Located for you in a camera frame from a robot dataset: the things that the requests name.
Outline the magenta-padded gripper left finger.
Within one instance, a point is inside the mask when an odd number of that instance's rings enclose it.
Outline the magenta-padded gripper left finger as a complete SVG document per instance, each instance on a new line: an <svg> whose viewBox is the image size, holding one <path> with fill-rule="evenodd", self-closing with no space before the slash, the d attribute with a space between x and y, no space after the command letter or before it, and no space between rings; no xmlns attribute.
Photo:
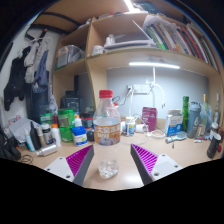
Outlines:
<svg viewBox="0 0 224 224"><path fill-rule="evenodd" d="M93 156L94 147L89 145L67 158L58 157L45 168L45 171L81 186Z"/></svg>

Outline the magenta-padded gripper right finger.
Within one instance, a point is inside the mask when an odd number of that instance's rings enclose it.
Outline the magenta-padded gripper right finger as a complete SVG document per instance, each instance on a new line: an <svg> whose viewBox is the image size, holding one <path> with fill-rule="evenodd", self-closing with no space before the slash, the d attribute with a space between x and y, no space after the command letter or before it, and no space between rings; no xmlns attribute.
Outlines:
<svg viewBox="0 0 224 224"><path fill-rule="evenodd" d="M164 178L182 167L167 154L156 155L138 145L132 144L130 154L144 185Z"/></svg>

